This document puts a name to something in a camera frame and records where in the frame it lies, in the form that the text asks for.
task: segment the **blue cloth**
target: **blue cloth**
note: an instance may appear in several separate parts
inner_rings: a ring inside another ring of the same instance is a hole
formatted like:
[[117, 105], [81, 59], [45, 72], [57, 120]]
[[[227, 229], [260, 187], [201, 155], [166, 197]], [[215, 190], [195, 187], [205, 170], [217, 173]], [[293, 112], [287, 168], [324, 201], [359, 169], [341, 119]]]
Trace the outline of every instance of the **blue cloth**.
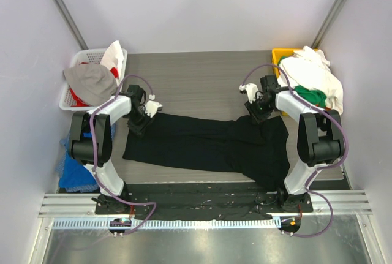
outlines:
[[[111, 127], [112, 138], [114, 138], [115, 133], [116, 124]], [[98, 184], [92, 174], [82, 164], [68, 155], [68, 142], [69, 134], [67, 138], [60, 141], [66, 151], [56, 167], [60, 177], [59, 187], [64, 187], [67, 192], [92, 192], [98, 189]]]

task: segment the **white wall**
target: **white wall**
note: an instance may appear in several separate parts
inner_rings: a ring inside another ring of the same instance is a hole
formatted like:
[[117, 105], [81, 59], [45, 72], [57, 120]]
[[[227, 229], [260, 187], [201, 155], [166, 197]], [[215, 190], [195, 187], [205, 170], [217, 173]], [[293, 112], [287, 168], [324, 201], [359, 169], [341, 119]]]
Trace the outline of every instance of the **white wall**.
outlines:
[[366, 190], [392, 263], [391, 19], [392, 0], [347, 0], [322, 49], [343, 83], [349, 178]]
[[334, 0], [64, 0], [90, 48], [270, 50], [314, 40]]
[[62, 70], [78, 46], [52, 0], [0, 0], [0, 263], [27, 263], [46, 191], [54, 191]]

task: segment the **gray cap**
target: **gray cap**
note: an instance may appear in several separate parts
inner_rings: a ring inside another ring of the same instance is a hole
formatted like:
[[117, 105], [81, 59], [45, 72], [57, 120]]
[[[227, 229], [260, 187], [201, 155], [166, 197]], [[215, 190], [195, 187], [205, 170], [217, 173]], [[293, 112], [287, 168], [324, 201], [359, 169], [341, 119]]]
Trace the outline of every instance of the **gray cap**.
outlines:
[[74, 93], [92, 106], [102, 105], [117, 89], [113, 74], [99, 64], [80, 64], [66, 68], [64, 76]]

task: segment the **clothing pile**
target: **clothing pile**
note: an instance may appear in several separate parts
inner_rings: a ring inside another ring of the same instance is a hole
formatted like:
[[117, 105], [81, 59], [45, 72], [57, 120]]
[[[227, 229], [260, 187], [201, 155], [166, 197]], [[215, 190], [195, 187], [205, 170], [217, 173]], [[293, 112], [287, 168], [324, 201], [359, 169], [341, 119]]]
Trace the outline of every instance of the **clothing pile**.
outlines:
[[[278, 65], [300, 96], [319, 107], [343, 113], [343, 87], [331, 73], [330, 62], [322, 50], [314, 51], [305, 46], [295, 50], [292, 56], [282, 57]], [[283, 75], [277, 80], [281, 86], [287, 86]]]
[[124, 159], [155, 165], [240, 172], [267, 191], [287, 176], [288, 132], [280, 116], [216, 121], [158, 113], [143, 138], [129, 132]]
[[117, 90], [123, 69], [124, 55], [118, 42], [113, 42], [104, 53], [100, 64], [82, 62], [64, 70], [73, 107], [99, 106]]

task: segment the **gray table surface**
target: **gray table surface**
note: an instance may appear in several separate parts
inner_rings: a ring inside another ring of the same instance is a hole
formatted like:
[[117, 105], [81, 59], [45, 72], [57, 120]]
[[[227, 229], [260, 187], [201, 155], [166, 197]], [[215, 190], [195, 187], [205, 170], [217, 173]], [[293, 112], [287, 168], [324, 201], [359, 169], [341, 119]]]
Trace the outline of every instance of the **gray table surface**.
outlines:
[[[271, 51], [227, 51], [207, 53], [164, 53], [128, 55], [126, 74], [145, 77], [164, 113], [203, 119], [231, 120], [247, 114], [246, 96], [239, 93], [245, 75], [257, 65], [271, 63]], [[259, 69], [249, 82], [259, 85], [259, 78], [271, 74], [272, 68]], [[147, 86], [136, 78], [126, 82]], [[293, 167], [296, 152], [297, 124], [283, 116], [290, 136], [287, 154]], [[111, 156], [119, 176], [126, 183], [186, 183], [207, 181], [251, 181], [240, 173], [186, 170], [145, 164], [123, 159], [128, 128], [118, 121]], [[317, 179], [342, 179], [340, 169], [324, 170]]]

